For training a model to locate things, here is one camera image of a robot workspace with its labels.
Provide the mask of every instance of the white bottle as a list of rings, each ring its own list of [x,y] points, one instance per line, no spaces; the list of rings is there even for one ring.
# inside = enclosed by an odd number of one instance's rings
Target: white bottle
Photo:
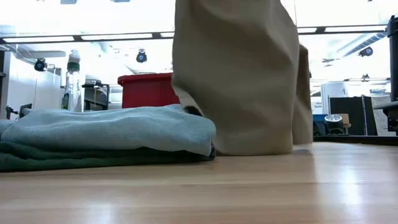
[[[80,55],[77,50],[72,50],[68,60],[68,72],[65,92],[62,97],[62,109],[82,112],[81,85],[84,84],[80,75]]]

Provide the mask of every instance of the white wall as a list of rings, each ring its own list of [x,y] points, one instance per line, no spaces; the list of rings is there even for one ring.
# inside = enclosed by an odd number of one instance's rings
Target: white wall
[[[20,106],[29,103],[34,104],[34,109],[60,108],[63,93],[60,76],[37,72],[33,65],[19,60],[10,52],[6,53],[5,67],[7,77],[3,81],[1,119],[6,119],[7,105],[16,111],[19,111]],[[16,117],[15,114],[11,115],[11,119]]]

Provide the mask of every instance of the dark green towel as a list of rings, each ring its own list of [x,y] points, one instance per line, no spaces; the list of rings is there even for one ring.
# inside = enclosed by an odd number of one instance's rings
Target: dark green towel
[[[149,148],[59,151],[0,142],[0,172],[186,163],[211,161],[214,158],[214,149],[210,156],[202,156],[187,151],[166,152]]]

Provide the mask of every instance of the desk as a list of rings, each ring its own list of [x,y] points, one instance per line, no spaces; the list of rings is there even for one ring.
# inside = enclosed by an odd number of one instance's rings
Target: desk
[[[398,148],[0,174],[0,223],[397,223]]]

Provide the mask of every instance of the red bin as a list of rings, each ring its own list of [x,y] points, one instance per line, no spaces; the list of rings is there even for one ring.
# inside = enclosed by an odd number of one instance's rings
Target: red bin
[[[166,106],[180,103],[171,86],[172,73],[124,75],[118,78],[123,87],[122,108]]]

